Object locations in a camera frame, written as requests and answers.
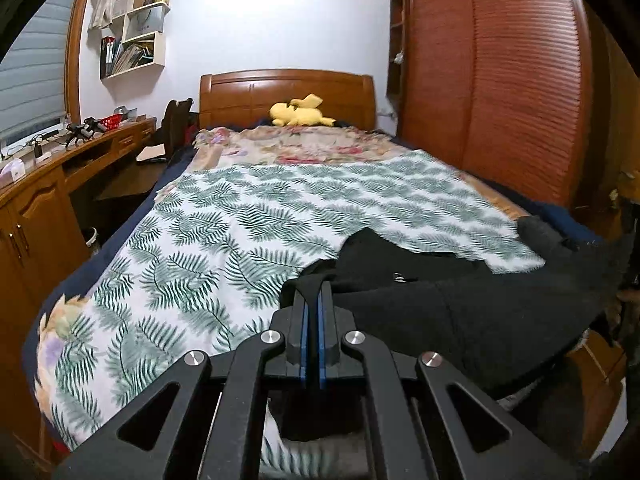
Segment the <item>grey window blind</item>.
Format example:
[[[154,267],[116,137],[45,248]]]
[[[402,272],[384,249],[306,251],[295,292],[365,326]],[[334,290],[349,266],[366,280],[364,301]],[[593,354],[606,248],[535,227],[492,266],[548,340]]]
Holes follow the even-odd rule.
[[[46,0],[1,62],[1,141],[12,144],[64,115],[68,26],[75,0]]]

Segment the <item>floral quilt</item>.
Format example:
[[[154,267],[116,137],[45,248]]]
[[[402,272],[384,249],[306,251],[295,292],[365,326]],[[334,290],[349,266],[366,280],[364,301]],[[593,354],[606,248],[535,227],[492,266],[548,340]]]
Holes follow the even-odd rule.
[[[384,132],[326,126],[203,129],[195,137],[194,148],[190,171],[233,165],[378,162],[409,151]]]

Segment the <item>dark wooden chair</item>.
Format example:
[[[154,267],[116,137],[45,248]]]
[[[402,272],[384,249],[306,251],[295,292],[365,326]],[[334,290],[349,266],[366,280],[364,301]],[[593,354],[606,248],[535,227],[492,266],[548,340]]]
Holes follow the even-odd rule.
[[[175,152],[184,147],[193,122],[192,105],[192,98],[183,101],[171,100],[167,104],[160,128],[151,134],[144,149],[137,154],[138,164],[154,164],[161,160],[169,162]]]

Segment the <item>fern print bed cover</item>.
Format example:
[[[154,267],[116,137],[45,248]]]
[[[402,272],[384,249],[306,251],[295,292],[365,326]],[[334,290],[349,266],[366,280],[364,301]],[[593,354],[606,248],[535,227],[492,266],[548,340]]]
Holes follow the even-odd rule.
[[[364,228],[496,273],[542,266],[511,219],[422,151],[185,172],[89,291],[61,296],[41,320],[40,410],[76,448],[184,352],[225,352],[265,327],[282,285]]]

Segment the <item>red basket on desk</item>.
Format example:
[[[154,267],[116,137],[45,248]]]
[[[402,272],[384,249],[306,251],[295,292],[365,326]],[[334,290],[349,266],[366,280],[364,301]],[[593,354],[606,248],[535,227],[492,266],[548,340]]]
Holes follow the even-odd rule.
[[[100,124],[102,125],[105,131],[112,131],[117,129],[122,122],[122,114],[116,113],[111,114],[110,116],[104,117],[100,120]]]

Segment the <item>black garment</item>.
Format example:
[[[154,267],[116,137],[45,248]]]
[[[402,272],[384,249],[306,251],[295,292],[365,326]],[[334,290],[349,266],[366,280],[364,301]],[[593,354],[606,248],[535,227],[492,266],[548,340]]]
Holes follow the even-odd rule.
[[[568,247],[524,232],[544,258],[530,272],[498,274],[452,252],[410,252],[371,229],[344,241],[280,292],[281,307],[314,278],[357,327],[406,356],[438,352],[495,399],[533,382],[565,356],[603,311],[622,278],[627,246]]]

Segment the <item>red-brown louvered wardrobe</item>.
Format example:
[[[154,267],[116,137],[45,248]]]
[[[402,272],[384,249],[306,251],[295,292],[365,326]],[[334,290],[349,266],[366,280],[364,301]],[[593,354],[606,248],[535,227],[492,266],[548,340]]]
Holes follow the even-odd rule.
[[[543,202],[589,204],[604,144],[582,0],[393,0],[400,138]]]

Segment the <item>wooden desk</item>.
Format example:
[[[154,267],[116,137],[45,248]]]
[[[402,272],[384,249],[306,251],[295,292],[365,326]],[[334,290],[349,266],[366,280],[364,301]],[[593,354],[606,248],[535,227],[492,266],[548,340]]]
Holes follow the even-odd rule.
[[[1,191],[1,428],[46,457],[22,347],[43,301],[89,259],[70,193],[142,148],[156,119],[123,125],[54,155]]]

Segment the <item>navy blue garment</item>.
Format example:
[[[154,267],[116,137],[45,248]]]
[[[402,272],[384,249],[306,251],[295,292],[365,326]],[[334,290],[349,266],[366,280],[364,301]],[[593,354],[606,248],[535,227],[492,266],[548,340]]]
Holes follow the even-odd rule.
[[[576,244],[598,244],[602,238],[586,226],[577,222],[563,207],[534,200],[528,211],[552,226],[562,237]]]

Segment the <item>wooden headboard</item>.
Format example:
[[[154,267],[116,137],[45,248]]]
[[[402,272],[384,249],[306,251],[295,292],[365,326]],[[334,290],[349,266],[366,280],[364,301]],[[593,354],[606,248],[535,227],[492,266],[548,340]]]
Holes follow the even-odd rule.
[[[313,93],[322,99],[323,115],[361,130],[376,127],[373,78],[332,70],[241,70],[201,76],[198,123],[250,128],[269,116],[277,102]]]

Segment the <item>grey folded garment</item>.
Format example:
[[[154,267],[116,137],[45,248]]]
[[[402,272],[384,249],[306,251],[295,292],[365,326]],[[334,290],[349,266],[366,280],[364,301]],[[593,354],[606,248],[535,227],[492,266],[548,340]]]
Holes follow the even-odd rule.
[[[544,260],[565,258],[578,251],[569,238],[555,231],[537,216],[524,216],[516,220],[518,238]]]

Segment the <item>white wall shelf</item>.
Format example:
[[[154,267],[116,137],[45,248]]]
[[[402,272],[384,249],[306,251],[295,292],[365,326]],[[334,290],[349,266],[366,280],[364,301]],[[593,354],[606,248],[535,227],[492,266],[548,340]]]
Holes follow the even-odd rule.
[[[111,24],[101,32],[101,80],[165,66],[169,1],[115,0]]]

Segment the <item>yellow plush toy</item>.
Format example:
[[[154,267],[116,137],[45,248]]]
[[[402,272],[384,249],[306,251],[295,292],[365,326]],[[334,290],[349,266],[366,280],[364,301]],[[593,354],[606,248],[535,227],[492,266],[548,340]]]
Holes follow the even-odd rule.
[[[323,100],[311,93],[303,99],[276,103],[270,108],[269,116],[273,125],[284,126],[327,126],[333,127],[335,120],[326,117],[319,110]]]

